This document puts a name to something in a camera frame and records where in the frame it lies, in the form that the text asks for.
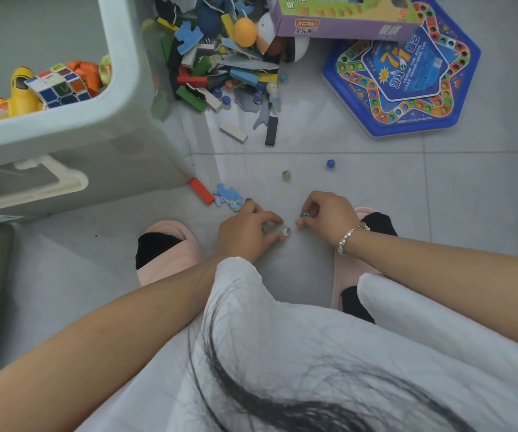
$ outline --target person's left hand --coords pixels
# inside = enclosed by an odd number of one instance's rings
[[[262,225],[269,221],[283,224],[283,218],[274,212],[264,211],[257,203],[248,200],[237,215],[220,225],[215,256],[221,259],[239,256],[255,264],[270,246],[286,240],[280,232],[263,234]]]

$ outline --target rubik's cube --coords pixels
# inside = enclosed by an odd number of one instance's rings
[[[91,98],[85,82],[63,64],[55,65],[25,83],[48,108],[58,108]]]

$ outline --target yellow starburst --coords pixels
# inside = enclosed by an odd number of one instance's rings
[[[389,80],[389,70],[387,68],[383,68],[379,73],[379,81],[381,83],[385,83],[387,80]]]

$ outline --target bracelet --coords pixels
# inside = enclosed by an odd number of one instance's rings
[[[353,234],[353,232],[355,232],[357,229],[365,229],[369,232],[371,231],[369,226],[366,225],[363,221],[361,221],[360,225],[358,225],[357,227],[354,227],[349,232],[347,232],[345,234],[345,236],[343,237],[343,239],[341,241],[339,241],[339,245],[337,246],[337,253],[339,253],[343,256],[347,256],[347,253],[345,253],[345,250],[344,250],[345,244],[347,243],[347,239],[349,239],[350,236]]]

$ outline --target yellow toy airplane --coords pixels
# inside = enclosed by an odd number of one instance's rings
[[[17,68],[13,72],[10,79],[10,99],[3,100],[0,97],[0,120],[43,110],[43,104],[25,83],[26,79],[34,76],[35,73],[25,67]]]

